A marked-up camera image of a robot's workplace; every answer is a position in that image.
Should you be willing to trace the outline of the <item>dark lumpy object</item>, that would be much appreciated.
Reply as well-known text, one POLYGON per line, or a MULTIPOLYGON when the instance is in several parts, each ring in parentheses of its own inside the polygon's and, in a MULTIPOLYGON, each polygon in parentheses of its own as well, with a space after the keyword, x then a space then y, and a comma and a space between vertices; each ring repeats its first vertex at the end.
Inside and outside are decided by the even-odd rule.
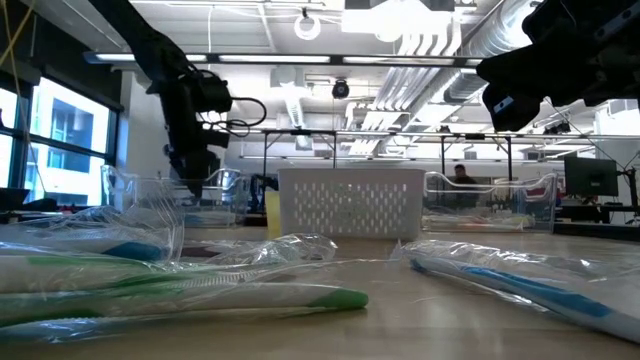
POLYGON ((58 204, 55 199, 43 198, 28 200, 30 191, 18 188, 0 187, 0 214, 16 212, 56 212, 58 204))

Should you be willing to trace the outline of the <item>clear plastic bin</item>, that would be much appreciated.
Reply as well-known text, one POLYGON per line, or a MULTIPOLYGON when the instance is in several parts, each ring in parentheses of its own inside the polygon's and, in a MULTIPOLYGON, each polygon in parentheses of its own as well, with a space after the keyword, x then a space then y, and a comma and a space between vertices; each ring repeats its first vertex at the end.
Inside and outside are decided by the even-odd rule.
POLYGON ((173 178, 142 178, 104 165, 101 167, 103 202, 119 211, 134 206, 163 205, 183 214, 199 211, 226 211, 236 215, 236 223, 244 222, 249 181, 234 169, 219 169, 204 183, 201 198, 196 198, 185 185, 173 178))
POLYGON ((555 221, 557 176, 553 173, 524 181, 499 180, 477 184, 479 200, 473 208, 456 204, 456 184, 437 172, 425 174, 421 224, 426 220, 452 222, 459 215, 529 215, 536 220, 532 228, 517 232, 550 232, 555 221))

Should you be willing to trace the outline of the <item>orange toothbrush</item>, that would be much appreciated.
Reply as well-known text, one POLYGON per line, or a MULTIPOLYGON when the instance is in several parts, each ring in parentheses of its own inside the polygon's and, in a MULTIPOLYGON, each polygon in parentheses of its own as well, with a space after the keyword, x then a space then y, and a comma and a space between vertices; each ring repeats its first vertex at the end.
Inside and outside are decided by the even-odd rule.
POLYGON ((447 222, 426 220, 422 223, 426 230, 430 231, 453 231, 453 232, 498 232, 506 231, 508 227, 499 224, 470 223, 470 222, 447 222))
POLYGON ((455 216, 452 223, 457 226, 472 228, 487 228, 493 230, 522 231, 532 228, 536 220, 529 215, 459 215, 455 216))

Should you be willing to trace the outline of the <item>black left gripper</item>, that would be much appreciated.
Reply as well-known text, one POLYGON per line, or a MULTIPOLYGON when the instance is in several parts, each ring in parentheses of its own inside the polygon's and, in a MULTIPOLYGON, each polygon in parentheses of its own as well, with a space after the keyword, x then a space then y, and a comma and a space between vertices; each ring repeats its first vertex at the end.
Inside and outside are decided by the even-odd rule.
MULTIPOLYGON (((191 89, 195 80, 215 74, 191 74, 166 79, 162 83, 162 109, 173 150, 198 150, 208 145, 227 149, 230 135, 226 132, 205 130, 194 110, 191 89)), ((219 169, 219 157, 209 150, 179 155, 169 153, 171 176, 201 198, 204 183, 219 169)))

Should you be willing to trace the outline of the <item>black desk monitor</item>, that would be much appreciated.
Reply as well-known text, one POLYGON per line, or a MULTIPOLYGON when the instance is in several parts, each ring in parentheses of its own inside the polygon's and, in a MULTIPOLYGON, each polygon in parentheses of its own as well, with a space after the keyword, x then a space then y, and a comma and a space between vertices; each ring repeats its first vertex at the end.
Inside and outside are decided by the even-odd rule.
POLYGON ((617 164, 613 160, 565 157, 564 173, 568 195, 619 195, 617 164))

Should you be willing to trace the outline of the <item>person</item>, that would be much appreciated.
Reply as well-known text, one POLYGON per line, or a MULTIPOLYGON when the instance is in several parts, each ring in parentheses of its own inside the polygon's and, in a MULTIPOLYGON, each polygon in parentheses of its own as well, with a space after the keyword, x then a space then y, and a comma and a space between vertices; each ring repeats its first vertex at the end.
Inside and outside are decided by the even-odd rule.
POLYGON ((462 164, 458 164, 454 167, 455 178, 453 182, 456 184, 455 199, 459 208, 473 208, 477 205, 479 200, 479 193, 477 192, 477 182, 471 178, 466 168, 462 164))

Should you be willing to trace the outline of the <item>overhead light bar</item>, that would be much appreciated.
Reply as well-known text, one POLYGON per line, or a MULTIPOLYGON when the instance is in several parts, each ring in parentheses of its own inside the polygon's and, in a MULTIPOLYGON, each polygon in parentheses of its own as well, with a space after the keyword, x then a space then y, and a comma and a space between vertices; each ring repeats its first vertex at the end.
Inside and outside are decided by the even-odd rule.
POLYGON ((302 66, 356 66, 356 67, 409 67, 409 68, 459 68, 473 69, 481 57, 463 56, 399 56, 399 55, 318 55, 276 53, 187 53, 168 60, 143 60, 138 62, 131 53, 85 52, 90 64, 138 64, 182 69, 195 65, 302 65, 302 66))

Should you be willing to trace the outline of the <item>blue toothbrush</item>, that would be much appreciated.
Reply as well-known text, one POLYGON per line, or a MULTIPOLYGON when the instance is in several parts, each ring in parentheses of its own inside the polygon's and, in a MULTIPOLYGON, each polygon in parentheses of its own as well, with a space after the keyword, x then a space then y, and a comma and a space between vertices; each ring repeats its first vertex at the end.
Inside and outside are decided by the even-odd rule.
POLYGON ((184 215, 172 209, 101 206, 0 225, 0 242, 150 262, 177 258, 183 241, 184 215))
POLYGON ((640 344, 640 246, 558 238, 409 242, 399 253, 435 273, 640 344))
POLYGON ((199 211, 185 214, 186 227, 230 227, 236 223, 236 215, 226 211, 199 211))

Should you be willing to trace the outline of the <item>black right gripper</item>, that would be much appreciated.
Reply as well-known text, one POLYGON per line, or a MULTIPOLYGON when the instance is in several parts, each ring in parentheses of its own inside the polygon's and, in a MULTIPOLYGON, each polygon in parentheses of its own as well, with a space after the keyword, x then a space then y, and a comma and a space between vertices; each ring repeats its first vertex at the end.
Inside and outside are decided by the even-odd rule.
POLYGON ((524 47, 484 59, 476 73, 488 83, 482 101, 495 131, 519 131, 549 98, 556 105, 605 101, 601 48, 524 47))

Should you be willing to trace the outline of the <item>large window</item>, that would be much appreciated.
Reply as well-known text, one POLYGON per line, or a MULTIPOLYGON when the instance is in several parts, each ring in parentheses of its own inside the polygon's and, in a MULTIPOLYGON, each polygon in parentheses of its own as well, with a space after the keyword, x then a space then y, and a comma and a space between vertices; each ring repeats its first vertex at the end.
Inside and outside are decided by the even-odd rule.
POLYGON ((118 114, 63 85, 0 85, 0 188, 60 205, 102 203, 118 114))

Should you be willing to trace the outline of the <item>white perforated plastic basket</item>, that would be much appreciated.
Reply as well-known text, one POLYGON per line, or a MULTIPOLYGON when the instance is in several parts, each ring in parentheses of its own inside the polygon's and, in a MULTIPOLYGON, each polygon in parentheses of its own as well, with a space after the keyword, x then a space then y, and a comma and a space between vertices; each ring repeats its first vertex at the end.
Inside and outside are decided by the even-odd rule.
POLYGON ((281 169, 281 231, 411 240, 421 232, 419 169, 281 169))

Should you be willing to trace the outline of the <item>green toothbrush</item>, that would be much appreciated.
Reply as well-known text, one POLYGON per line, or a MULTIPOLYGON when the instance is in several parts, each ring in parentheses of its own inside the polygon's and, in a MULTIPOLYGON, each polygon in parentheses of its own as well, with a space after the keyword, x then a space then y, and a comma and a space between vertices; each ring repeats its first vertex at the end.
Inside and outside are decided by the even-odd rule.
POLYGON ((155 282, 111 289, 0 295, 0 333, 7 328, 50 327, 55 335, 96 323, 174 317, 197 312, 271 309, 359 310, 369 296, 358 290, 310 283, 155 282))
POLYGON ((266 241, 188 240, 176 260, 141 261, 0 242, 0 294, 103 289, 163 275, 209 269, 324 261, 337 245, 317 234, 291 234, 266 241))

